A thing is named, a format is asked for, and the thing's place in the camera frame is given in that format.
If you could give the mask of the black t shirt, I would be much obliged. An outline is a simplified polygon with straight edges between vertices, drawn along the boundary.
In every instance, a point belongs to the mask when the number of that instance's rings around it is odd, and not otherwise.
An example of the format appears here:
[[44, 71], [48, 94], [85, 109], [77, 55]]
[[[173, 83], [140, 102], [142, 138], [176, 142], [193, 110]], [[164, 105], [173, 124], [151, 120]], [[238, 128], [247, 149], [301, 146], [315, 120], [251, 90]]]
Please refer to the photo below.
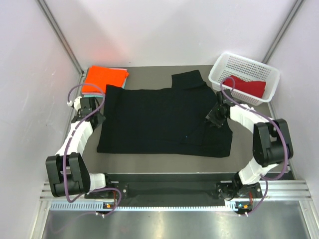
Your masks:
[[171, 78], [171, 87], [159, 90], [106, 87], [98, 153], [230, 155], [228, 124], [215, 127], [206, 121], [217, 97], [201, 73], [193, 70]]

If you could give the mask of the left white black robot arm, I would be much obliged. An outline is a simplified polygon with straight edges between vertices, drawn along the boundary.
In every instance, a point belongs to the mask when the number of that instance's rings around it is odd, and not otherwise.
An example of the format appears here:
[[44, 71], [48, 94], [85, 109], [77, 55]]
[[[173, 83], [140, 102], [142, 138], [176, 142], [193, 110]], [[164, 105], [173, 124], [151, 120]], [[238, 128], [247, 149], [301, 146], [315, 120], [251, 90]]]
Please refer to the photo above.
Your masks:
[[51, 193], [63, 197], [66, 190], [69, 196], [96, 190], [101, 197], [109, 197], [113, 185], [107, 182], [106, 174], [89, 173], [82, 157], [88, 139], [105, 120], [101, 105], [96, 97], [78, 97], [71, 106], [76, 114], [70, 131], [61, 148], [45, 162]]

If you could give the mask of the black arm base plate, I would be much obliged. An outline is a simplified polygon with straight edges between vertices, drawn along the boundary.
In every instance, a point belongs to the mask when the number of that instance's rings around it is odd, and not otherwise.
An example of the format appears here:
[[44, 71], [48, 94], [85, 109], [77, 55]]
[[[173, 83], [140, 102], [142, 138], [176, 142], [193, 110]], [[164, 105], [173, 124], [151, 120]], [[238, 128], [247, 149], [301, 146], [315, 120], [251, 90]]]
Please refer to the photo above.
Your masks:
[[222, 206], [225, 199], [262, 198], [261, 186], [233, 184], [233, 173], [109, 174], [112, 186], [122, 193], [125, 207]]

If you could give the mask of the aluminium frame rail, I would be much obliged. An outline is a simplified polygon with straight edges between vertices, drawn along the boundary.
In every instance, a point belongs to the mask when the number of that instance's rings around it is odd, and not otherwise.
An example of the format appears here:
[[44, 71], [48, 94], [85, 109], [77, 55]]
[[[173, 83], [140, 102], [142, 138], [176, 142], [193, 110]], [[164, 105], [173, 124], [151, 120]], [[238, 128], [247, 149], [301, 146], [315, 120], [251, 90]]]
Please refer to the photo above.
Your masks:
[[125, 182], [116, 184], [121, 191], [122, 199], [131, 199], [137, 196], [150, 196], [156, 200], [167, 197], [169, 201], [173, 197], [196, 196], [202, 199], [235, 200], [247, 199], [249, 194], [253, 199], [288, 201], [307, 200], [311, 198], [308, 186], [304, 181], [279, 180], [259, 181], [255, 186], [249, 186], [236, 193], [233, 184], [229, 181], [221, 182]]

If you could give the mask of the red t shirt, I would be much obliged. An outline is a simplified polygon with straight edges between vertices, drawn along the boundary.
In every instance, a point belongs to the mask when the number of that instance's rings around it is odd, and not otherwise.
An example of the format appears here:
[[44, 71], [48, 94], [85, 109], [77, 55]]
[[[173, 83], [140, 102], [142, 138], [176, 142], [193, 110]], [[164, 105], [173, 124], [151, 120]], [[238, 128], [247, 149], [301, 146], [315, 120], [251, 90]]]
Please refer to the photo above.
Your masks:
[[227, 77], [223, 84], [258, 98], [262, 98], [266, 88], [266, 82], [264, 81], [248, 82], [234, 75]]

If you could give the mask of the orange folded t shirt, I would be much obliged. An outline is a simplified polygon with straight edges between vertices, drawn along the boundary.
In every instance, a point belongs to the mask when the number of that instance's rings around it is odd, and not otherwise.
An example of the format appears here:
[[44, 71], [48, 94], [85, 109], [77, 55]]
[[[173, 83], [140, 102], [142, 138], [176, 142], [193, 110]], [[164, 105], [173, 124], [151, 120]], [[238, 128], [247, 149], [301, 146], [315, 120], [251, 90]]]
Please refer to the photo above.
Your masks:
[[123, 87], [126, 79], [129, 76], [127, 69], [122, 68], [107, 68], [102, 66], [91, 66], [88, 68], [84, 83], [82, 87], [82, 94], [100, 94], [101, 92], [92, 86], [99, 87], [103, 93], [106, 92], [106, 86], [112, 85], [116, 87]]

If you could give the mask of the aluminium corner post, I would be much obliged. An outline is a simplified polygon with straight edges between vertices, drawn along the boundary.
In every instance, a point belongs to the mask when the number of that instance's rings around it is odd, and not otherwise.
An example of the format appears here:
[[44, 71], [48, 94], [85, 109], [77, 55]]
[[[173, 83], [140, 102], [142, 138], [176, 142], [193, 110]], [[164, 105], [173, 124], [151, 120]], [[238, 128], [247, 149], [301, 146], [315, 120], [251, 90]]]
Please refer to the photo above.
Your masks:
[[285, 17], [283, 23], [281, 24], [278, 32], [276, 33], [275, 38], [273, 39], [272, 43], [270, 44], [262, 63], [268, 64], [271, 60], [272, 56], [274, 55], [276, 49], [280, 45], [281, 41], [283, 40], [285, 34], [287, 33], [289, 27], [291, 26], [292, 22], [294, 21], [295, 17], [301, 10], [305, 0], [295, 0], [291, 9], [289, 10], [287, 16]]
[[36, 0], [36, 3], [38, 4], [39, 8], [43, 12], [45, 18], [47, 19], [48, 23], [52, 27], [58, 41], [62, 45], [63, 49], [65, 50], [66, 54], [68, 55], [71, 63], [75, 67], [76, 71], [80, 74], [84, 74], [84, 70], [82, 69], [79, 61], [77, 60], [73, 50], [71, 49], [64, 33], [62, 32], [56, 18], [54, 17], [49, 5], [45, 0]]

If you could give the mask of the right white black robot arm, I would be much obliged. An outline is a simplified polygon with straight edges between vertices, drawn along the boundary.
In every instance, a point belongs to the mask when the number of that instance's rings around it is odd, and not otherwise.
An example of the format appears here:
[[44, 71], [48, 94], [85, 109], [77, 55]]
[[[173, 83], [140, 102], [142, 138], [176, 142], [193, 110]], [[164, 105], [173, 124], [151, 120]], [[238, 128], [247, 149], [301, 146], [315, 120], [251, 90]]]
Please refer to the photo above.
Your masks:
[[230, 90], [219, 91], [216, 95], [217, 103], [205, 117], [205, 121], [221, 128], [230, 119], [253, 135], [253, 158], [232, 179], [234, 194], [244, 197], [269, 170], [281, 163], [286, 170], [288, 160], [293, 156], [288, 124], [284, 119], [272, 119], [246, 104], [237, 103]]

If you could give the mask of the left aluminium corner post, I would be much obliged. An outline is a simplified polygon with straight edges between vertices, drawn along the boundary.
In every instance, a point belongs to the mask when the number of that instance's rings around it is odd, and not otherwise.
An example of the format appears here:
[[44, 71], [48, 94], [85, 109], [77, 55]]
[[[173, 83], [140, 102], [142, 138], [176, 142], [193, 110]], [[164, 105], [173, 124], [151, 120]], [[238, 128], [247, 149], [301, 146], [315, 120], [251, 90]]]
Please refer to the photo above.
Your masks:
[[36, 3], [38, 4], [39, 8], [43, 12], [45, 18], [47, 19], [48, 23], [52, 27], [58, 41], [62, 45], [63, 49], [65, 50], [66, 54], [68, 55], [71, 63], [75, 67], [76, 71], [80, 74], [84, 74], [84, 70], [82, 69], [79, 61], [77, 60], [73, 50], [71, 49], [64, 33], [62, 32], [56, 18], [54, 17], [49, 5], [45, 0], [36, 0]]

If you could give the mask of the right aluminium corner post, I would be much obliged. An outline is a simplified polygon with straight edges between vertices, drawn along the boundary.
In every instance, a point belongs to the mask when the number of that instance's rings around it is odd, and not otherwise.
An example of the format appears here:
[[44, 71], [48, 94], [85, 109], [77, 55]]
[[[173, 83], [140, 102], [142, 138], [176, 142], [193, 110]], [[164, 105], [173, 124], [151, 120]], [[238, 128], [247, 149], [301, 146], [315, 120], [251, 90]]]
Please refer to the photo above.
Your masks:
[[271, 60], [272, 56], [274, 55], [276, 49], [280, 45], [281, 41], [283, 40], [285, 34], [287, 33], [289, 27], [291, 26], [292, 22], [294, 21], [295, 17], [301, 10], [305, 0], [295, 0], [291, 9], [289, 10], [287, 16], [285, 17], [283, 23], [281, 24], [278, 32], [276, 33], [275, 38], [273, 39], [272, 43], [270, 44], [262, 63], [268, 64]]

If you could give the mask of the white plastic basket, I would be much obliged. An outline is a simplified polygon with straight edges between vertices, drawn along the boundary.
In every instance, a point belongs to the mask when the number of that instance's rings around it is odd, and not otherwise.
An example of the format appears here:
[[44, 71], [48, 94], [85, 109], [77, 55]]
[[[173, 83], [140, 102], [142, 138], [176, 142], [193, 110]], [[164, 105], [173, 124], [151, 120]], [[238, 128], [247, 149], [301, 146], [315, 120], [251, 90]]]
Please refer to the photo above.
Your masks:
[[232, 93], [233, 97], [258, 106], [270, 102], [273, 98], [280, 80], [280, 71], [264, 63], [224, 52], [214, 63], [208, 79], [212, 88], [220, 91], [220, 82], [229, 76], [236, 76], [245, 82], [262, 81], [266, 83], [265, 91], [260, 98], [237, 89]]

